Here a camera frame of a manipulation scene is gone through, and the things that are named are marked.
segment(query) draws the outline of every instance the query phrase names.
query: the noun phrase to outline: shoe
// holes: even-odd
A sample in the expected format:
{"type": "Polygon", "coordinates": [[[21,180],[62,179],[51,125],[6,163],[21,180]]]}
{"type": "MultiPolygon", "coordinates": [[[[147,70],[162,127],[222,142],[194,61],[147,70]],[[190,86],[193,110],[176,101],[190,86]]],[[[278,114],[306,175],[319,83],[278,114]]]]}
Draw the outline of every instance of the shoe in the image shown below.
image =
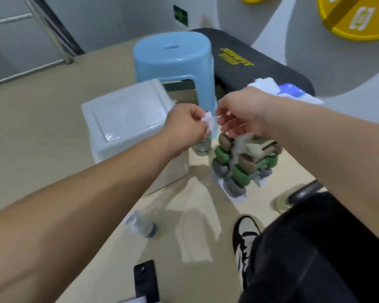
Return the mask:
{"type": "Polygon", "coordinates": [[[247,287],[246,269],[248,268],[251,246],[258,236],[260,236],[260,230],[253,218],[242,216],[237,220],[233,229],[233,251],[243,290],[247,287]]]}

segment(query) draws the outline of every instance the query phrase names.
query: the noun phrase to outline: black phone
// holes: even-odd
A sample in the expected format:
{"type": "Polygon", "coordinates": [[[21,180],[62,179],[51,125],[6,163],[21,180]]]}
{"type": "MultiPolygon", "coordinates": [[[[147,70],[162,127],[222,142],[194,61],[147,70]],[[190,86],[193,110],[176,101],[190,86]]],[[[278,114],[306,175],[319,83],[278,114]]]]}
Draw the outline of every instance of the black phone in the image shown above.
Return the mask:
{"type": "Polygon", "coordinates": [[[133,267],[136,297],[146,297],[147,303],[160,302],[154,260],[133,267]]]}

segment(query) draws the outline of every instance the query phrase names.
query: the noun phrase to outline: black pants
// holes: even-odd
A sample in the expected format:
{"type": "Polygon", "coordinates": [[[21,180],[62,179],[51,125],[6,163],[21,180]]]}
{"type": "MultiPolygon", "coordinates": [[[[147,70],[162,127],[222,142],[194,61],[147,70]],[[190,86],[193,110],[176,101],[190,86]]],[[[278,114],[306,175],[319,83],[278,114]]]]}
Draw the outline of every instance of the black pants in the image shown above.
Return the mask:
{"type": "Polygon", "coordinates": [[[379,302],[379,239],[330,193],[280,216],[253,243],[248,302],[379,302]]]}

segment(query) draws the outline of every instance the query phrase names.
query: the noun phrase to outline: hand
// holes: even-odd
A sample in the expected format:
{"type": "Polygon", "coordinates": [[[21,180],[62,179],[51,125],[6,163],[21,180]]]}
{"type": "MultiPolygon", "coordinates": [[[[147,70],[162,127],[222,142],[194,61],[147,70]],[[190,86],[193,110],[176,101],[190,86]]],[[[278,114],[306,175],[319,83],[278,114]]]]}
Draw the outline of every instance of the hand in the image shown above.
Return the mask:
{"type": "Polygon", "coordinates": [[[264,113],[266,102],[273,100],[273,97],[252,86],[227,94],[218,102],[216,110],[222,133],[228,132],[231,138],[249,132],[266,136],[264,113]]]}
{"type": "Polygon", "coordinates": [[[205,111],[195,104],[176,104],[168,113],[162,133],[176,156],[206,138],[211,132],[208,123],[200,121],[205,111]]]}

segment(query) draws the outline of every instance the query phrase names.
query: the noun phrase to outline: white trash bin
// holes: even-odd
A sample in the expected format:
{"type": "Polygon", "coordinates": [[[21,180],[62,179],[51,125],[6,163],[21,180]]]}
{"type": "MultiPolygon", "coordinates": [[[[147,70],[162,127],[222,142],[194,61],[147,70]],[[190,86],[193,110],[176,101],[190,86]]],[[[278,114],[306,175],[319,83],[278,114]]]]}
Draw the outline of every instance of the white trash bin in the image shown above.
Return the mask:
{"type": "MultiPolygon", "coordinates": [[[[94,162],[102,162],[160,132],[173,106],[174,102],[157,79],[82,104],[94,162]]],[[[188,151],[167,165],[145,195],[186,175],[188,151]]]]}

